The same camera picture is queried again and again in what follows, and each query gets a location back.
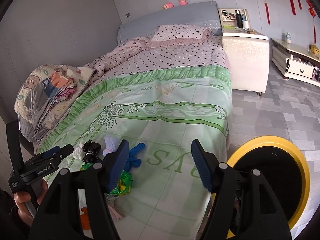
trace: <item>black circular object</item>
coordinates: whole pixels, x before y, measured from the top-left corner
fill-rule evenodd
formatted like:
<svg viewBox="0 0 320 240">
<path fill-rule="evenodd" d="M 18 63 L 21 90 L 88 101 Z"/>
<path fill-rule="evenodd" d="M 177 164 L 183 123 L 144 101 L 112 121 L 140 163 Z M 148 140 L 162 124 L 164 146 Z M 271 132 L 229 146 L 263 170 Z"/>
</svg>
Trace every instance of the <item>black circular object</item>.
<svg viewBox="0 0 320 240">
<path fill-rule="evenodd" d="M 295 160 L 286 151 L 276 147 L 260 147 L 246 153 L 233 167 L 238 171 L 262 172 L 275 192 L 289 221 L 300 202 L 302 176 Z"/>
</svg>

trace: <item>toy figure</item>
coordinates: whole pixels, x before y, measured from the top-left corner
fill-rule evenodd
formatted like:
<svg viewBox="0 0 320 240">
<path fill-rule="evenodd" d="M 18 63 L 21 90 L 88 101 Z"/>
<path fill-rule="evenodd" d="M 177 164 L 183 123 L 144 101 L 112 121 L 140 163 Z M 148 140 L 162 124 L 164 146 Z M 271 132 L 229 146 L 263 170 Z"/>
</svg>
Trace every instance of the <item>toy figure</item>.
<svg viewBox="0 0 320 240">
<path fill-rule="evenodd" d="M 180 5 L 187 5 L 188 4 L 187 0 L 179 0 L 179 2 L 180 2 Z"/>
<path fill-rule="evenodd" d="M 319 56 L 319 49 L 318 49 L 317 45 L 310 44 L 309 47 L 310 47 L 310 50 L 313 54 Z"/>
<path fill-rule="evenodd" d="M 82 161 L 87 163 L 97 163 L 102 160 L 98 157 L 98 153 L 101 150 L 101 145 L 99 143 L 92 142 L 92 140 L 87 141 L 83 147 L 84 157 Z"/>
<path fill-rule="evenodd" d="M 169 3 L 164 4 L 162 9 L 165 10 L 165 9 L 169 9 L 169 8 L 173 8 L 173 7 L 174 7 L 173 3 L 169 2 Z"/>
</svg>

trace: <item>green candy wrapper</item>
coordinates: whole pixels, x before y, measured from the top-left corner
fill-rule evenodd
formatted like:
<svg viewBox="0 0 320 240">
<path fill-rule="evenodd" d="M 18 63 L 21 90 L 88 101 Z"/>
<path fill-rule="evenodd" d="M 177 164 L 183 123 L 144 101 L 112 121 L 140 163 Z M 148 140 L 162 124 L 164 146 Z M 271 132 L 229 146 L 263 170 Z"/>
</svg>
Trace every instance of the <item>green candy wrapper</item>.
<svg viewBox="0 0 320 240">
<path fill-rule="evenodd" d="M 132 187 L 132 175 L 126 171 L 122 171 L 118 186 L 114 188 L 110 195 L 113 196 L 123 196 L 131 192 Z"/>
<path fill-rule="evenodd" d="M 93 165 L 93 163 L 83 164 L 83 165 L 80 167 L 80 170 L 81 170 L 81 171 L 85 171 L 85 170 L 87 170 L 89 167 L 91 167 L 92 165 Z"/>
</svg>

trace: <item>human hand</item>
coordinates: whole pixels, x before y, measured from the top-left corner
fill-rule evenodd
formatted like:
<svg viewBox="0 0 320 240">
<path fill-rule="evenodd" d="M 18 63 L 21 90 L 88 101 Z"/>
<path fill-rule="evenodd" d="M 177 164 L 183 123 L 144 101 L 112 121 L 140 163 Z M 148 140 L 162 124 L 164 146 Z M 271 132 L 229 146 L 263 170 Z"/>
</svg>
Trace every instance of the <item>human hand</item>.
<svg viewBox="0 0 320 240">
<path fill-rule="evenodd" d="M 48 184 L 44 179 L 42 179 L 41 187 L 42 187 L 42 193 L 37 200 L 39 205 L 41 204 L 41 202 L 44 198 L 44 195 L 48 191 Z M 33 217 L 25 205 L 26 202 L 31 200 L 30 194 L 27 192 L 24 192 L 24 191 L 19 191 L 13 195 L 13 198 L 14 198 L 15 203 L 17 204 L 17 207 L 18 207 L 19 217 L 21 218 L 21 220 L 23 222 L 25 222 L 28 226 L 31 227 L 31 224 L 33 222 Z"/>
</svg>

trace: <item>gray wall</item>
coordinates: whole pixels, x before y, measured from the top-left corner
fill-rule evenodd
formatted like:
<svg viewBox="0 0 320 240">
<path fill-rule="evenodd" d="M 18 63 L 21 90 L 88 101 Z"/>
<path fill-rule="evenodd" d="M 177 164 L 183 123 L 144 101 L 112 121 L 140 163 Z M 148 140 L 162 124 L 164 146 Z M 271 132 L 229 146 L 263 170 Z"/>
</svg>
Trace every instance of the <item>gray wall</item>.
<svg viewBox="0 0 320 240">
<path fill-rule="evenodd" d="M 178 0 L 114 0 L 122 23 L 126 21 L 125 14 L 130 12 L 130 20 L 159 11 L 162 5 L 172 2 L 179 6 Z M 189 3 L 211 0 L 188 0 Z M 219 8 L 245 8 L 249 12 L 252 28 L 270 38 L 280 38 L 282 33 L 289 32 L 292 42 L 307 46 L 313 43 L 313 18 L 306 0 L 301 0 L 302 10 L 298 0 L 294 0 L 296 15 L 292 14 L 289 0 L 266 0 L 270 12 L 270 25 L 267 22 L 265 0 L 215 0 Z M 320 38 L 320 19 L 315 18 L 316 29 Z"/>
<path fill-rule="evenodd" d="M 0 22 L 0 108 L 14 115 L 17 93 L 38 66 L 77 67 L 113 50 L 119 25 L 113 0 L 14 0 Z"/>
</svg>

